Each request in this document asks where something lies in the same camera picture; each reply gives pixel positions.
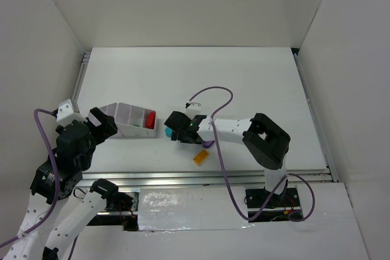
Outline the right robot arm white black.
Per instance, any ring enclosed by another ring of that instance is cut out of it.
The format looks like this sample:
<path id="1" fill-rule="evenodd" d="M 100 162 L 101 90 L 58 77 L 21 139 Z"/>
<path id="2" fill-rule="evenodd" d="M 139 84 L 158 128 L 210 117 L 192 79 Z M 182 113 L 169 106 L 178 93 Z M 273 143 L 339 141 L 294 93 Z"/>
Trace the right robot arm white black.
<path id="1" fill-rule="evenodd" d="M 250 119 L 215 119 L 204 114 L 189 118 L 173 111 L 164 125 L 172 130 L 171 139 L 206 146 L 229 142 L 246 146 L 254 160 L 264 168 L 265 190 L 281 196 L 288 185 L 285 156 L 291 137 L 263 113 Z"/>

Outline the red lego brick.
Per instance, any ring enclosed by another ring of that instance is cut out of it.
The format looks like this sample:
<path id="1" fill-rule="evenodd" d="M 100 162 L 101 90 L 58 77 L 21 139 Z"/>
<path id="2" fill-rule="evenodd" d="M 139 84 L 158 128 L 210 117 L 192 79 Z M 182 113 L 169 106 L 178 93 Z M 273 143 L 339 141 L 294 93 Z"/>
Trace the red lego brick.
<path id="1" fill-rule="evenodd" d="M 144 123 L 145 123 L 145 124 L 147 124 L 147 123 L 148 123 L 149 116 L 150 116 L 150 114 L 147 114 L 147 115 L 145 116 L 145 119 L 144 119 Z"/>
<path id="2" fill-rule="evenodd" d="M 155 128 L 155 120 L 156 120 L 156 112 L 152 111 L 150 112 L 148 123 L 145 124 L 145 127 L 148 129 L 154 129 Z"/>

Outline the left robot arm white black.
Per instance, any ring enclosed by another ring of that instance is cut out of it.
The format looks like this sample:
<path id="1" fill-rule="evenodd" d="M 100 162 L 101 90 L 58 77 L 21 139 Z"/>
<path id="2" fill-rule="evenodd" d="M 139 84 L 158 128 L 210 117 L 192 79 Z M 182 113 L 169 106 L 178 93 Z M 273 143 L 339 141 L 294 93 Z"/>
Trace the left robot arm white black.
<path id="1" fill-rule="evenodd" d="M 36 170 L 30 186 L 29 204 L 18 234 L 3 242 L 8 246 L 5 259 L 61 259 L 75 247 L 76 240 L 89 222 L 104 209 L 131 211 L 133 197 L 120 192 L 117 185 L 96 180 L 76 208 L 62 222 L 55 222 L 82 180 L 82 172 L 91 166 L 96 147 L 118 132 L 113 116 L 97 107 L 90 114 L 99 121 L 94 125 L 70 104 L 47 112 L 56 118 L 56 147 L 51 147 L 34 110 L 34 120 L 48 151 L 47 160 Z"/>

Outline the lilac rounded lego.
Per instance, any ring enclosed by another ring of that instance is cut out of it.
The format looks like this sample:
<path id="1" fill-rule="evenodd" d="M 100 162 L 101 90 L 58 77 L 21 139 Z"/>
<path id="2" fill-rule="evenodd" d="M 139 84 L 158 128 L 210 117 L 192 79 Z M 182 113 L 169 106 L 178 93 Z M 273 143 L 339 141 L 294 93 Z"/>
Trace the lilac rounded lego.
<path id="1" fill-rule="evenodd" d="M 214 141 L 205 141 L 202 143 L 204 148 L 209 148 L 214 144 Z"/>

